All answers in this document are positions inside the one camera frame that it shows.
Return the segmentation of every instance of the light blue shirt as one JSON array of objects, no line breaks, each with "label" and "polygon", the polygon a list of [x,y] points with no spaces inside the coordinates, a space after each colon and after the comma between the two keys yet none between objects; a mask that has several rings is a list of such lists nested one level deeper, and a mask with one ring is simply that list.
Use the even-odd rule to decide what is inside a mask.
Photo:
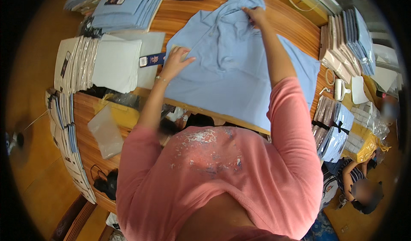
[{"label": "light blue shirt", "polygon": [[[226,114],[270,130],[266,113],[271,84],[260,30],[241,7],[265,8],[264,0],[228,0],[213,12],[199,11],[167,43],[191,49],[196,57],[174,78],[165,96]],[[308,108],[314,99],[320,62],[278,36],[291,58]]]}]

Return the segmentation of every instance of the person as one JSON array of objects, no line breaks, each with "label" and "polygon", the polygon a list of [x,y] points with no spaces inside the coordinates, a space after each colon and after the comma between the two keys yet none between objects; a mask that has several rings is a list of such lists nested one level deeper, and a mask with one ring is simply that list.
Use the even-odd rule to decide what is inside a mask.
[{"label": "person", "polygon": [[174,48],[121,152],[116,206],[127,240],[301,239],[314,223],[323,174],[307,103],[264,9],[243,11],[267,54],[272,143],[248,129],[190,126],[161,150],[167,84],[195,60]]},{"label": "person", "polygon": [[376,155],[372,153],[370,158],[362,163],[358,163],[349,158],[342,158],[336,163],[324,162],[331,174],[336,176],[338,187],[343,192],[345,199],[341,200],[340,208],[346,202],[352,202],[354,208],[364,214],[372,213],[378,203],[384,197],[382,192],[382,183],[376,183],[367,179],[367,165]]}]

